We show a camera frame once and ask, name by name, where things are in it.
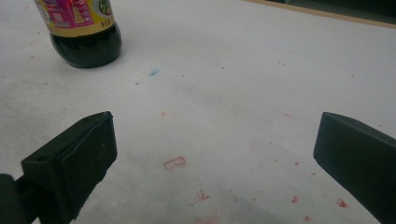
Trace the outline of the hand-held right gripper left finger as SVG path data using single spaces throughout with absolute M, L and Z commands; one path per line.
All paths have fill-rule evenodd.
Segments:
M 22 160 L 27 180 L 40 188 L 42 224 L 69 224 L 117 158 L 110 112 L 90 115 Z

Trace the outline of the dark sauce bottle yellow label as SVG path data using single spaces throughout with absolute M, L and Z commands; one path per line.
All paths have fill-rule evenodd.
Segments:
M 110 0 L 34 0 L 52 46 L 71 66 L 94 68 L 120 55 L 120 29 Z

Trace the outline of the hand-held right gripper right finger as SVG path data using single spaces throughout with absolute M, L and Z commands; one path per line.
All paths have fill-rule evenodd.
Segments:
M 314 159 L 381 224 L 396 224 L 396 139 L 325 112 Z

